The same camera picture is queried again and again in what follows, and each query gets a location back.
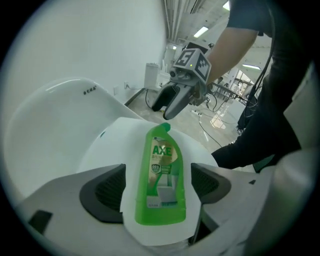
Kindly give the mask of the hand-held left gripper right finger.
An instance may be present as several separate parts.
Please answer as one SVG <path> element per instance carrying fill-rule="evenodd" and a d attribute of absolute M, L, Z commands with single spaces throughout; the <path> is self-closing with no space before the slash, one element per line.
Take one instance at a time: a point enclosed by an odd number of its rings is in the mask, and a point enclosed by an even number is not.
<path fill-rule="evenodd" d="M 269 193 L 273 170 L 243 172 L 191 164 L 191 184 L 201 208 L 192 256 L 242 256 Z"/>

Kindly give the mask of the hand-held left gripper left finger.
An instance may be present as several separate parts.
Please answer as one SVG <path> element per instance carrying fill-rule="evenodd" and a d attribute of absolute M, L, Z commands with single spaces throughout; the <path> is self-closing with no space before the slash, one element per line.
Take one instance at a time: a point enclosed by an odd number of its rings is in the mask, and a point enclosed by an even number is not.
<path fill-rule="evenodd" d="M 124 227 L 125 187 L 124 164 L 99 167 L 47 182 L 17 211 L 55 255 L 148 256 Z"/>

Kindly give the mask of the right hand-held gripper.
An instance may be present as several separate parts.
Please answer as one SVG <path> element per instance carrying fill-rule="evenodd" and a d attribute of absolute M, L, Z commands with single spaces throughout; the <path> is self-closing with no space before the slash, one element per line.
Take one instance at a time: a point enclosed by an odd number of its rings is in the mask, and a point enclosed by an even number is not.
<path fill-rule="evenodd" d="M 171 120 L 189 103 L 199 106 L 206 100 L 211 64 L 199 48 L 186 48 L 170 69 L 170 81 L 158 92 L 151 109 L 164 109 L 163 118 Z"/>

